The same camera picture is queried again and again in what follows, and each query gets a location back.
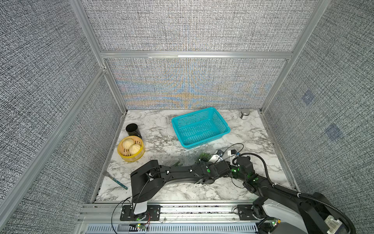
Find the bunch of green peppers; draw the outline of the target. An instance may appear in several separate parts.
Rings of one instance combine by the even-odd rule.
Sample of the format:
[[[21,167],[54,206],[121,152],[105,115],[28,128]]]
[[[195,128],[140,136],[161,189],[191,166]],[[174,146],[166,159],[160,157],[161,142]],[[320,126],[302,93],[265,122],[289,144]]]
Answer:
[[[212,155],[211,154],[208,154],[208,153],[202,153],[200,156],[199,156],[199,161],[204,161],[204,162],[208,162],[210,161],[210,159],[212,158]]]

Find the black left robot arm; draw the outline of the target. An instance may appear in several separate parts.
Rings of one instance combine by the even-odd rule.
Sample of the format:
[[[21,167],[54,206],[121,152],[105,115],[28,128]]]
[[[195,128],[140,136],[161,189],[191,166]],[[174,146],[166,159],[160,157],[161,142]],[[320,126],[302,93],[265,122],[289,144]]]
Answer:
[[[145,203],[165,185],[179,183],[212,184],[221,177],[232,177],[236,166],[228,161],[217,163],[201,161],[190,166],[170,167],[151,160],[130,175],[133,214],[144,214]]]

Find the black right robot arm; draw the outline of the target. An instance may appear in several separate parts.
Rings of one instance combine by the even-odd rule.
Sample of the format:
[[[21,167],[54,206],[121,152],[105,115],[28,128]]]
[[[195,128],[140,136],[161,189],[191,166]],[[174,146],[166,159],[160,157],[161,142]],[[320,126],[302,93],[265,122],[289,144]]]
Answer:
[[[274,183],[266,170],[265,176],[255,173],[252,153],[238,155],[232,161],[232,175],[243,181],[243,187],[258,198],[252,214],[264,220],[269,217],[285,221],[308,234],[355,234],[353,222],[320,194],[300,193]]]

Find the teal plastic basket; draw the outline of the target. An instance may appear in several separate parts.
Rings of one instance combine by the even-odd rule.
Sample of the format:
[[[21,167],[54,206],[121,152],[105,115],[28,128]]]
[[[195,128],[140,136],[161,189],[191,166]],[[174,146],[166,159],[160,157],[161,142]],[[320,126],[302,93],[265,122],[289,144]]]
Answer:
[[[175,117],[171,122],[179,142],[186,149],[220,139],[231,131],[227,122],[213,107]]]

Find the small metal tin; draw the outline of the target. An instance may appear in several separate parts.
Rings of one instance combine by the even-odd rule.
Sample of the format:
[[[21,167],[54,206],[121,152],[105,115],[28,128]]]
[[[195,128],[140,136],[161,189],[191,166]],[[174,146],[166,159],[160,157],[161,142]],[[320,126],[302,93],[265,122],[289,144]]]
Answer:
[[[240,110],[240,118],[242,120],[245,120],[249,117],[250,113],[251,113],[251,110],[249,110],[247,108],[243,108],[243,109]]]

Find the yellow bamboo steamer basket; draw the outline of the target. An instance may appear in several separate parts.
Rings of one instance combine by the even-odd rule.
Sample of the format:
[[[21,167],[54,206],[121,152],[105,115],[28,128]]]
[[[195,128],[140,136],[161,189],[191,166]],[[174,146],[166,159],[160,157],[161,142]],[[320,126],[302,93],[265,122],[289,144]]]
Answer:
[[[135,162],[143,157],[145,146],[138,136],[128,136],[121,140],[117,147],[118,154],[126,162]]]

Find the pale steamed bun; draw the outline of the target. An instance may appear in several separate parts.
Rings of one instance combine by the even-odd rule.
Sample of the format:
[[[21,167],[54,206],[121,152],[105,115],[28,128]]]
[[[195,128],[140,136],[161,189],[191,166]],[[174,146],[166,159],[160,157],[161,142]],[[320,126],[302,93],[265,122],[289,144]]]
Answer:
[[[124,150],[129,150],[134,144],[135,141],[132,138],[126,138],[121,143]]]

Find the black mug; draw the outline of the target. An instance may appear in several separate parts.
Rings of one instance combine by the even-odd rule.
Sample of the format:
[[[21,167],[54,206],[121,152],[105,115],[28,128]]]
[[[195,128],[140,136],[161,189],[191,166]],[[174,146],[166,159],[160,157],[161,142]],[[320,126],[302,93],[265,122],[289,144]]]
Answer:
[[[129,136],[136,136],[136,137],[142,138],[138,125],[135,123],[128,124],[125,130]]]

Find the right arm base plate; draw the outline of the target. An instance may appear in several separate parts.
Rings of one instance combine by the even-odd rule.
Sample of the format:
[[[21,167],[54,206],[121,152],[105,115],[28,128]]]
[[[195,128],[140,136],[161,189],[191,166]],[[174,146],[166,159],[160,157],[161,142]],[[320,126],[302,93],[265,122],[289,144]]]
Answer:
[[[263,218],[255,216],[252,207],[252,205],[237,205],[237,213],[240,221],[263,220]]]

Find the teal handled utensil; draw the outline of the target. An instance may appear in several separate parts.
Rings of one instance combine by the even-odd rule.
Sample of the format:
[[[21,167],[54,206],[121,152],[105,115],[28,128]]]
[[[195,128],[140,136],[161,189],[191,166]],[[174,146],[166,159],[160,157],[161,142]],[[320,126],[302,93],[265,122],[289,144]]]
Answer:
[[[112,181],[114,181],[116,184],[118,184],[120,187],[124,188],[125,190],[128,189],[128,187],[126,185],[122,184],[119,180],[117,180],[116,178],[114,178],[109,172],[104,171],[102,174],[104,176],[110,178]]]

